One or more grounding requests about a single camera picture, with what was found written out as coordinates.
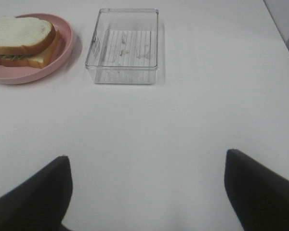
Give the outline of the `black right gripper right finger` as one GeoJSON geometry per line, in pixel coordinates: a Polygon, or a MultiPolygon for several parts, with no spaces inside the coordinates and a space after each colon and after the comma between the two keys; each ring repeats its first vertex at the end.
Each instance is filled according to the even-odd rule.
{"type": "Polygon", "coordinates": [[[245,231],[289,231],[289,180],[237,149],[225,160],[225,190],[245,231]]]}

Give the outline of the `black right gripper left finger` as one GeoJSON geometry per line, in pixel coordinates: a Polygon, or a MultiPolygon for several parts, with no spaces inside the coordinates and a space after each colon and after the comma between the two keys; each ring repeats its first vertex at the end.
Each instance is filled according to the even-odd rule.
{"type": "Polygon", "coordinates": [[[66,231],[72,192],[69,158],[59,156],[0,197],[0,231],[66,231]]]}

